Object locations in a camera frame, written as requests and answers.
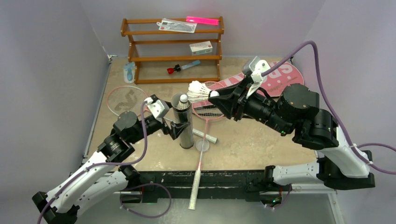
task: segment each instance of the pink racket cover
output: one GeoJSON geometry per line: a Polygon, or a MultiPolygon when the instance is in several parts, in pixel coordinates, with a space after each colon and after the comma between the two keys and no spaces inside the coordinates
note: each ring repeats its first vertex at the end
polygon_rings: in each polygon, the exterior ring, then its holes
{"type": "MultiPolygon", "coordinates": [[[[270,62],[269,65],[272,67],[277,62],[270,62]]],[[[239,73],[233,77],[221,80],[219,83],[225,87],[237,84],[243,79],[243,73],[239,73]]],[[[272,97],[279,97],[284,88],[290,84],[300,83],[304,85],[304,79],[301,72],[292,64],[286,62],[276,69],[271,74],[264,78],[261,87],[265,89],[268,94],[272,97]]]]}

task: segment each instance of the robotic arm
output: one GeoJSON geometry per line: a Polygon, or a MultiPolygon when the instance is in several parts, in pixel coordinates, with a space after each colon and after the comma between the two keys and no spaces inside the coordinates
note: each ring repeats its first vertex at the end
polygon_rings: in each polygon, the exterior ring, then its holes
{"type": "MultiPolygon", "coordinates": [[[[268,63],[255,57],[242,72],[245,78],[238,84],[216,90],[218,97],[209,97],[228,119],[235,121],[249,116],[272,128],[281,136],[292,134],[293,141],[325,155],[302,165],[266,167],[266,179],[278,185],[301,182],[321,182],[332,189],[362,189],[375,186],[369,166],[360,160],[348,145],[337,120],[319,108],[319,94],[301,84],[287,86],[278,101],[260,87],[261,73],[268,63]]],[[[372,160],[370,151],[358,151],[372,160]]]]}
{"type": "MultiPolygon", "coordinates": [[[[169,106],[155,95],[145,101],[152,112],[152,115],[145,118],[147,135],[162,130],[164,134],[169,134],[174,140],[190,125],[189,122],[182,124],[171,122],[169,128],[164,120],[164,115],[169,111],[169,106]]],[[[133,112],[122,113],[114,123],[110,135],[105,138],[98,150],[82,167],[49,192],[38,192],[33,196],[32,199],[40,212],[50,199],[54,198],[43,216],[47,223],[75,223],[77,217],[110,194],[123,190],[127,186],[140,185],[139,173],[131,165],[121,166],[118,171],[100,182],[97,182],[97,180],[114,169],[115,165],[106,164],[91,169],[88,169],[88,167],[98,163],[123,162],[135,151],[132,145],[141,139],[143,139],[143,127],[137,115],[133,112]],[[56,196],[59,189],[69,182],[71,184],[56,196]]]]}

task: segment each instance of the white shuttlecock feather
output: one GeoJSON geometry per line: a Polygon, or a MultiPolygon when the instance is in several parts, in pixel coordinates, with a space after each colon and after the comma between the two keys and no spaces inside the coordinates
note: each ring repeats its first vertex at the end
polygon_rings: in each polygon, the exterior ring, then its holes
{"type": "Polygon", "coordinates": [[[198,81],[192,81],[188,86],[188,100],[192,103],[208,100],[209,97],[218,97],[217,91],[212,91],[205,84],[198,81]]]}

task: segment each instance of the pink box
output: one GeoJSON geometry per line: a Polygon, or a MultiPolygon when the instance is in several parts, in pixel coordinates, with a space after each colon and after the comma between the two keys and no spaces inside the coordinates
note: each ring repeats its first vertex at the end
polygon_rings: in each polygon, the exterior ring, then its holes
{"type": "Polygon", "coordinates": [[[186,22],[194,22],[194,23],[216,25],[216,26],[219,24],[219,20],[201,18],[201,17],[193,17],[193,16],[187,16],[186,22]]]}

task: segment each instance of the wooden shelf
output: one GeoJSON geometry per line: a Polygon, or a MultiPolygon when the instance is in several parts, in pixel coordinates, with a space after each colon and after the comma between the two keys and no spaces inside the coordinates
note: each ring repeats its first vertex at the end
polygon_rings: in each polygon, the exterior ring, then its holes
{"type": "MultiPolygon", "coordinates": [[[[135,71],[135,83],[182,83],[182,82],[191,82],[194,80],[198,80],[200,82],[207,81],[220,81],[220,60],[222,59],[222,50],[221,50],[221,35],[224,34],[224,22],[223,17],[211,18],[219,20],[219,28],[218,29],[196,29],[195,34],[208,34],[213,33],[217,34],[217,39],[196,39],[196,40],[157,40],[157,41],[135,41],[133,35],[162,35],[162,34],[186,34],[181,32],[173,32],[173,31],[162,31],[162,30],[149,30],[149,31],[131,31],[129,30],[129,24],[147,24],[147,23],[157,23],[161,22],[162,19],[147,19],[147,20],[122,20],[121,25],[121,36],[127,36],[129,39],[129,53],[128,53],[128,61],[135,62],[136,71],[135,71]],[[198,43],[210,41],[217,43],[217,51],[216,55],[199,55],[199,56],[162,56],[162,57],[139,57],[139,53],[137,51],[136,45],[138,44],[188,44],[188,43],[198,43]],[[217,66],[217,76],[210,78],[184,78],[184,79],[147,79],[147,80],[139,80],[139,71],[141,62],[157,62],[157,61],[186,61],[186,60],[215,60],[217,66]]],[[[176,18],[171,19],[176,21],[185,21],[185,18],[176,18]]]]}

